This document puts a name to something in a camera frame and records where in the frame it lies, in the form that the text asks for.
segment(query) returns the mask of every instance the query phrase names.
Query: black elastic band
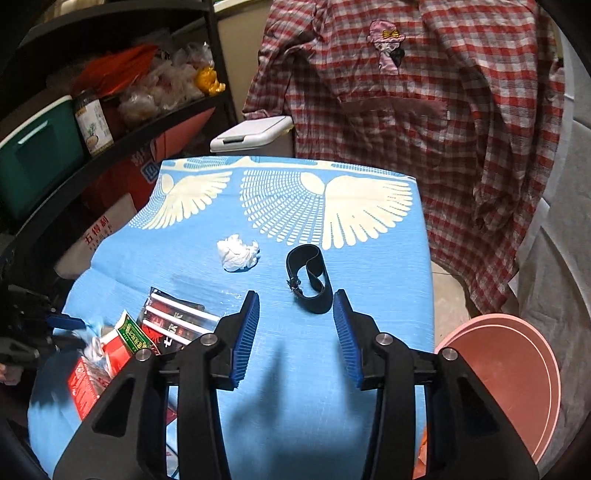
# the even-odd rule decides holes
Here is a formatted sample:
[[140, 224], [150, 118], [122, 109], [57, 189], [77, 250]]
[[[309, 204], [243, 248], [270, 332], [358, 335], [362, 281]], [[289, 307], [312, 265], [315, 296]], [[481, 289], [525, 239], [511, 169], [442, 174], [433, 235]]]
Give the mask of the black elastic band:
[[[297, 277], [297, 273], [304, 265], [312, 288], [318, 292], [315, 297], [304, 296], [300, 288], [301, 281]], [[328, 312], [332, 307], [332, 287], [330, 286], [329, 274], [326, 271], [320, 248], [310, 244], [295, 247], [287, 254], [285, 266], [287, 267], [287, 275], [290, 278], [287, 284], [297, 297], [299, 304], [308, 312]], [[324, 274], [325, 285], [319, 279], [322, 274]]]

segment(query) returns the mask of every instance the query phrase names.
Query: yellow toy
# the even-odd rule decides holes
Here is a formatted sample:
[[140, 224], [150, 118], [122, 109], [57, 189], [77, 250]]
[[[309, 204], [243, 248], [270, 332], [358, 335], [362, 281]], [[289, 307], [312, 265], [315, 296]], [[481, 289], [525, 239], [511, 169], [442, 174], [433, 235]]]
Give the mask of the yellow toy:
[[206, 95], [217, 95], [226, 90], [226, 84], [217, 79], [217, 72], [213, 67], [204, 67], [197, 72], [193, 80], [195, 86]]

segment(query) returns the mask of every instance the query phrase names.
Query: table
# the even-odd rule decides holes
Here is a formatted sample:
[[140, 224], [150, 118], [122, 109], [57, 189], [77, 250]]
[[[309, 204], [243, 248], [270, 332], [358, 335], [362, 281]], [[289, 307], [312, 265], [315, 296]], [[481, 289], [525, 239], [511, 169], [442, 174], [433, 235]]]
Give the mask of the table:
[[[259, 263], [249, 271], [221, 267], [216, 243], [234, 233], [259, 243]], [[218, 315], [237, 312], [246, 292], [257, 291], [261, 316], [246, 378], [236, 391], [219, 393], [233, 479], [359, 480], [375, 392], [355, 390], [346, 376], [332, 313], [295, 303], [285, 257], [302, 243], [323, 249], [334, 291], [344, 288], [356, 311], [409, 347], [433, 350], [430, 256], [415, 180], [325, 161], [163, 162], [149, 204], [100, 245], [64, 311], [84, 319], [90, 337], [123, 309], [136, 316], [151, 286]], [[50, 475], [80, 424], [65, 383], [74, 361], [51, 358], [31, 399], [31, 446]], [[417, 413], [419, 442], [418, 387]], [[175, 449], [175, 422], [167, 434]]]

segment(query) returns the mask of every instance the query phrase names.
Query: strap buckle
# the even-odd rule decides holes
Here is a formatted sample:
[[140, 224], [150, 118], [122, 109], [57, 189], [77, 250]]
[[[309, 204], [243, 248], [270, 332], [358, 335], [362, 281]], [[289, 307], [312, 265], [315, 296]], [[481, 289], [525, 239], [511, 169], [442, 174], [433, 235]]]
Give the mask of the strap buckle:
[[290, 278], [289, 280], [287, 280], [287, 284], [290, 286], [292, 292], [302, 293], [300, 288], [301, 280], [299, 278]]

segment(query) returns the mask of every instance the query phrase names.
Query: floor tile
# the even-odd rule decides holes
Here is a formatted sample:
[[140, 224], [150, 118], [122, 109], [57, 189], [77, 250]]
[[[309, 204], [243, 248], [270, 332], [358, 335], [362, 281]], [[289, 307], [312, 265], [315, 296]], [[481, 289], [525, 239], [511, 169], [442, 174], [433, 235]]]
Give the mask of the floor tile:
[[449, 273], [445, 268], [440, 267], [434, 261], [431, 261], [431, 271], [440, 275], [453, 275], [453, 273]]
[[457, 277], [433, 273], [435, 344], [470, 319], [464, 288]]

